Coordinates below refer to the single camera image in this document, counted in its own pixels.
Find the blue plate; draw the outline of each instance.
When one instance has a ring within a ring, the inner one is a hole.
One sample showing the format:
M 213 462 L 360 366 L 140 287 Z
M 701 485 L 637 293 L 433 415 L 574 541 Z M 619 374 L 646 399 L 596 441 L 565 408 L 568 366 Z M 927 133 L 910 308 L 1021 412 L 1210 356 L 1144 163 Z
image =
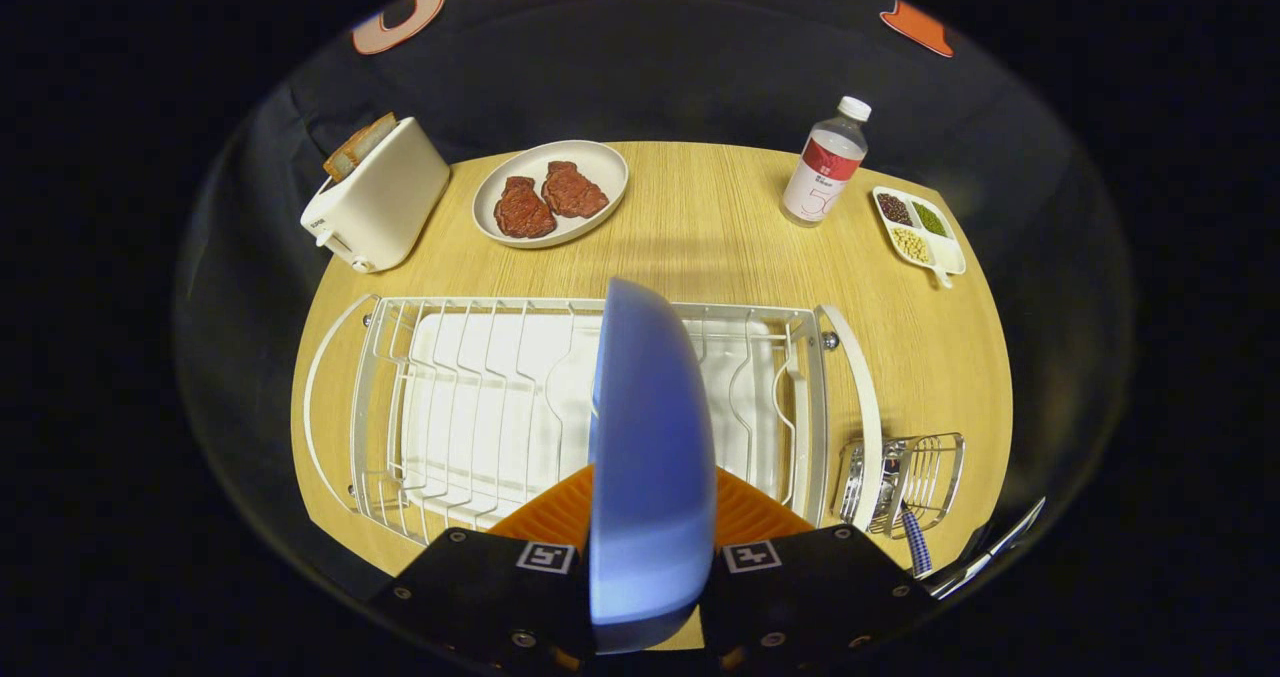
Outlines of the blue plate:
M 716 450 L 689 331 L 634 282 L 609 282 L 593 403 L 591 625 L 600 654 L 643 650 L 689 619 L 710 572 Z

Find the orange lettering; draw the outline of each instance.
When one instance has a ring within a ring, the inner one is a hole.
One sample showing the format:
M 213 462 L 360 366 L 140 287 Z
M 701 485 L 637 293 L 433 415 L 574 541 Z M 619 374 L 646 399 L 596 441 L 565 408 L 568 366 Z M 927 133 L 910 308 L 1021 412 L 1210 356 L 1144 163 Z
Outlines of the orange lettering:
M 430 20 L 439 15 L 440 6 L 444 6 L 444 0 L 413 0 L 412 15 L 392 29 L 383 24 L 383 13 L 379 12 L 378 17 L 369 18 L 364 24 L 351 31 L 351 42 L 356 45 L 356 52 L 387 52 L 388 49 L 404 42 L 419 33 L 422 27 L 430 24 Z
M 925 49 L 931 49 L 931 51 L 941 54 L 943 58 L 955 56 L 955 49 L 951 49 L 951 45 L 947 44 L 942 22 L 934 20 L 933 17 L 925 15 L 924 12 L 916 10 L 910 4 L 895 0 L 893 10 L 882 12 L 881 19 L 884 24 L 899 31 L 899 33 L 906 35 L 909 38 L 915 40 L 916 44 L 924 45 Z

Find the plastic bottle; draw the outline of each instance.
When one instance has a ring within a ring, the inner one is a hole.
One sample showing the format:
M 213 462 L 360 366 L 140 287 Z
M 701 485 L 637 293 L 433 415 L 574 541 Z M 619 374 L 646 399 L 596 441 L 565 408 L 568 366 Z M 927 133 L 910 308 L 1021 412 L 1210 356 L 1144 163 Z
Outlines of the plastic bottle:
M 863 124 L 872 108 L 860 99 L 840 100 L 836 116 L 818 122 L 800 154 L 800 164 L 782 193 L 782 214 L 801 227 L 817 227 L 867 157 Z

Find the bottle label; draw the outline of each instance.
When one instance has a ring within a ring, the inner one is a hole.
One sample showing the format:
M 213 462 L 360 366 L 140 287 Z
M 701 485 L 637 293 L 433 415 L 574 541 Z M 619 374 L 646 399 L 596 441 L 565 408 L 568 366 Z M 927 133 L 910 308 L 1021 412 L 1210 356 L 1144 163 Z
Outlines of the bottle label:
M 863 163 L 860 159 L 841 157 L 837 154 L 827 152 L 827 148 L 823 148 L 813 138 L 809 139 L 809 145 L 804 145 L 801 159 L 804 159 L 805 165 L 810 170 L 818 171 L 819 175 L 827 177 L 828 180 L 837 182 L 849 180 Z
M 850 177 L 861 165 L 860 159 L 841 157 L 828 152 L 822 145 L 809 139 L 800 164 L 782 193 L 782 203 L 788 212 L 801 220 L 819 221 L 831 212 L 836 198 L 849 184 Z

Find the white plate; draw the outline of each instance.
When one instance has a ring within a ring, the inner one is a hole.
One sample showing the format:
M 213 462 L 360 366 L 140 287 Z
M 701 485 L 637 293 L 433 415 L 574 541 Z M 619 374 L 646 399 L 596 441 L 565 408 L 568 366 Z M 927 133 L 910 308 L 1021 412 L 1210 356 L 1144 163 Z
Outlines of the white plate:
M 498 220 L 493 218 L 493 209 L 502 198 L 502 188 L 507 184 L 507 177 L 531 177 L 534 191 L 541 197 L 543 182 L 547 180 L 547 164 L 563 159 L 563 161 L 576 163 L 577 171 L 582 177 L 595 182 L 609 198 L 604 209 L 590 218 L 562 218 L 556 215 L 556 229 L 549 235 L 540 238 L 508 238 L 498 229 Z M 626 159 L 616 150 L 588 139 L 553 141 L 553 143 L 540 145 L 540 147 L 527 148 L 512 159 L 502 163 L 489 177 L 485 177 L 480 189 L 476 189 L 472 200 L 471 216 L 475 218 L 476 227 L 485 235 L 499 241 L 502 244 L 521 250 L 535 250 L 563 244 L 566 241 L 579 238 L 586 232 L 594 230 L 600 221 L 608 220 L 618 203 L 622 202 L 622 193 L 627 188 Z
M 884 215 L 883 209 L 879 206 L 879 195 L 890 195 L 890 197 L 899 198 L 901 202 L 908 203 L 909 209 L 906 215 L 911 219 L 910 225 L 902 225 L 900 221 L 890 220 L 890 218 Z M 915 211 L 916 203 L 937 215 L 938 220 L 942 221 L 942 229 L 947 232 L 947 235 L 937 235 L 933 234 L 933 232 L 924 229 L 924 223 L 920 221 L 919 212 Z M 908 253 L 902 252 L 901 248 L 897 247 L 896 241 L 893 241 L 892 232 L 895 229 L 904 229 L 906 232 L 914 232 L 915 235 L 919 235 L 919 238 L 924 241 L 924 244 L 928 244 L 929 257 L 937 262 L 937 266 L 941 267 L 943 273 L 947 273 L 948 275 L 964 275 L 965 270 L 969 269 L 969 264 L 966 264 L 964 259 L 964 250 L 960 250 L 960 243 L 955 238 L 955 230 L 951 229 L 951 221 L 948 221 L 945 212 L 942 212 L 936 203 L 929 202 L 928 198 L 919 198 L 915 197 L 915 195 L 905 193 L 905 191 L 886 188 L 886 186 L 877 186 L 877 188 L 872 191 L 872 206 L 876 209 L 877 215 L 879 215 L 881 221 L 884 224 L 884 230 L 890 234 L 890 243 L 893 246 L 893 250 L 896 250 L 899 257 L 905 259 L 905 261 L 909 261 L 910 264 L 919 264 L 920 267 L 928 267 L 929 270 L 933 267 L 933 262 L 920 262 L 918 259 L 908 257 Z

